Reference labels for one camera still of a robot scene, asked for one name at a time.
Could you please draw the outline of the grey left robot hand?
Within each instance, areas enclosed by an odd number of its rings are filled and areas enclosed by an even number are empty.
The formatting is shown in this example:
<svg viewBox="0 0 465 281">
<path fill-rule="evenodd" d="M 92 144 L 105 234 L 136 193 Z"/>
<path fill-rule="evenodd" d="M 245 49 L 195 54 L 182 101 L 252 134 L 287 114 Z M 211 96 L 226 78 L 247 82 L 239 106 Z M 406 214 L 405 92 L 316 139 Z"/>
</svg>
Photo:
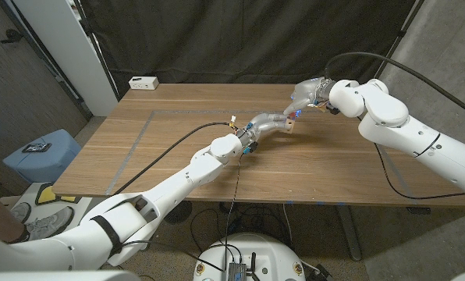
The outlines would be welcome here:
<svg viewBox="0 0 465 281">
<path fill-rule="evenodd" d="M 262 113 L 255 116 L 243 129 L 238 130 L 237 137 L 245 148 L 257 141 L 263 132 L 280 130 L 291 133 L 295 121 L 287 115 Z"/>
</svg>

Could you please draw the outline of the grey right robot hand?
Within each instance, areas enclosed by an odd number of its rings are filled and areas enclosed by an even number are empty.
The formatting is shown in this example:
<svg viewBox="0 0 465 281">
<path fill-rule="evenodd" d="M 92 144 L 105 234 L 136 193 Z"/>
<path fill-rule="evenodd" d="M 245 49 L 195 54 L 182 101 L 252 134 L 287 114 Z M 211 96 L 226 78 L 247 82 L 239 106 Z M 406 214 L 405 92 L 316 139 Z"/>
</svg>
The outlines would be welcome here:
<svg viewBox="0 0 465 281">
<path fill-rule="evenodd" d="M 329 101 L 329 93 L 335 81 L 329 78 L 319 77 L 299 82 L 295 85 L 291 94 L 292 102 L 284 110 L 284 115 L 289 115 L 307 106 L 319 105 Z"/>
</svg>

